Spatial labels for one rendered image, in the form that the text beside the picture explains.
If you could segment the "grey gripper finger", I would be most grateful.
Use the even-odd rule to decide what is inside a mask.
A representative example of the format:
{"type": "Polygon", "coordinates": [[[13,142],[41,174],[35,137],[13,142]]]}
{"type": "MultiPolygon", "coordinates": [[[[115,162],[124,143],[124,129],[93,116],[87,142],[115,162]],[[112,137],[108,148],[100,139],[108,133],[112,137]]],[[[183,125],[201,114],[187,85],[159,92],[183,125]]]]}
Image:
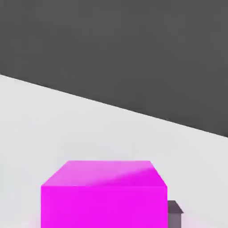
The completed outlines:
{"type": "Polygon", "coordinates": [[[168,201],[168,228],[182,228],[182,214],[184,212],[175,200],[168,201]]]}

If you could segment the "small magenta cube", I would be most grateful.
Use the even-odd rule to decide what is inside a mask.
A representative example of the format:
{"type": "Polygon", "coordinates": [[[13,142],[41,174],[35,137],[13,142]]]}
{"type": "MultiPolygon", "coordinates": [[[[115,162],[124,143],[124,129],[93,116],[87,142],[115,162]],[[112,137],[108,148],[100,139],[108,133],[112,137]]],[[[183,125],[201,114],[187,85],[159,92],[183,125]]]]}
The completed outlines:
{"type": "Polygon", "coordinates": [[[41,186],[41,228],[168,228],[150,161],[68,161],[41,186]]]}

